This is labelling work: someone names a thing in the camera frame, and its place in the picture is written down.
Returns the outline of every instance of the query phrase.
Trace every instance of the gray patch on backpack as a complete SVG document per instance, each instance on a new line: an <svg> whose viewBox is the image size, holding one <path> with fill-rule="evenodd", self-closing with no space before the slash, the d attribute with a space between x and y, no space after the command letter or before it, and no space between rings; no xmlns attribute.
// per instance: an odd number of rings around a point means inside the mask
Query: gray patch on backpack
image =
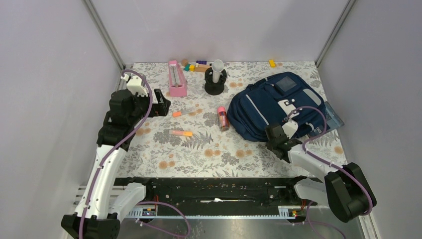
<svg viewBox="0 0 422 239"><path fill-rule="evenodd" d="M313 91L311 91L310 89L304 89L303 91L309 96L309 98L311 98L315 102L317 106L321 105L321 100Z"/></svg>
<svg viewBox="0 0 422 239"><path fill-rule="evenodd" d="M284 92L287 92L291 88L295 87L297 84L290 77L286 76L285 78L279 80L276 85L280 87Z"/></svg>

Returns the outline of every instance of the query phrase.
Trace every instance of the reflective stripe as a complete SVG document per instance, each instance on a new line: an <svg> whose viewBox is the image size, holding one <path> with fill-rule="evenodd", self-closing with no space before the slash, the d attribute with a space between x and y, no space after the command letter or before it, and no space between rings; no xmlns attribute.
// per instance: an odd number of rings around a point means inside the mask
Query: reflective stripe
<svg viewBox="0 0 422 239"><path fill-rule="evenodd" d="M246 94L246 97L248 97L249 101L251 101L252 105L255 107L256 111L258 112L258 114L262 117L262 119L265 121L265 123L267 125L269 125L267 119L261 114L261 112L259 111L259 109L256 107L256 105L254 104L254 102L252 101L252 99L249 97L249 95Z"/></svg>

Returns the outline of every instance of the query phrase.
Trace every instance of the wooden block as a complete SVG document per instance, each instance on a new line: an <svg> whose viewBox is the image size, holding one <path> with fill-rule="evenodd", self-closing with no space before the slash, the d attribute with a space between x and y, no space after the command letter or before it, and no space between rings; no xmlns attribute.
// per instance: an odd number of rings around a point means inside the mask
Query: wooden block
<svg viewBox="0 0 422 239"><path fill-rule="evenodd" d="M182 60L182 66L186 66L188 64L188 60L187 59L183 59Z"/></svg>
<svg viewBox="0 0 422 239"><path fill-rule="evenodd" d="M204 64L198 64L198 67L195 68L194 71L196 72L205 72L209 67L209 65L204 65Z"/></svg>
<svg viewBox="0 0 422 239"><path fill-rule="evenodd" d="M205 72L206 70L207 68L204 68L204 67L198 67L194 69L195 72Z"/></svg>
<svg viewBox="0 0 422 239"><path fill-rule="evenodd" d="M209 66L209 65L204 65L204 64L198 64L198 66L197 67L203 67L203 68L209 68L209 67L211 67L211 66Z"/></svg>
<svg viewBox="0 0 422 239"><path fill-rule="evenodd" d="M186 66L185 66L184 70L185 70L185 71L189 71L190 66L191 66L191 65L190 65L189 63L188 63L188 64L186 64Z"/></svg>

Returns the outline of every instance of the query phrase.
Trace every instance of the gray wall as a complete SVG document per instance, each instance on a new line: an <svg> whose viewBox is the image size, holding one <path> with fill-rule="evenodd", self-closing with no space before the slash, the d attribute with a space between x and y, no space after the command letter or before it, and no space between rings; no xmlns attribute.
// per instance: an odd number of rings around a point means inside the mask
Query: gray wall
<svg viewBox="0 0 422 239"><path fill-rule="evenodd" d="M383 239L420 238L422 1L359 0L320 67Z"/></svg>
<svg viewBox="0 0 422 239"><path fill-rule="evenodd" d="M118 68L80 0L0 3L0 238L57 239Z"/></svg>
<svg viewBox="0 0 422 239"><path fill-rule="evenodd" d="M316 60L347 0L93 0L123 61Z"/></svg>

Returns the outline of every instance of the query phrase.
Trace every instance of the orange marker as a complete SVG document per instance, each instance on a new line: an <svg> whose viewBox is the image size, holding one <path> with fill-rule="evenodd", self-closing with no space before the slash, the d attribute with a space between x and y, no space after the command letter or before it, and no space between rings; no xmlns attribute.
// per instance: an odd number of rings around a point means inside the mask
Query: orange marker
<svg viewBox="0 0 422 239"><path fill-rule="evenodd" d="M186 137L192 137L194 133L190 131L180 131L180 130L169 130L169 134L177 135L177 136L186 136Z"/></svg>
<svg viewBox="0 0 422 239"><path fill-rule="evenodd" d="M173 117L179 117L179 116L187 115L187 114L192 113L194 111L196 111L195 108L189 108L187 110L176 111L176 112L173 112Z"/></svg>

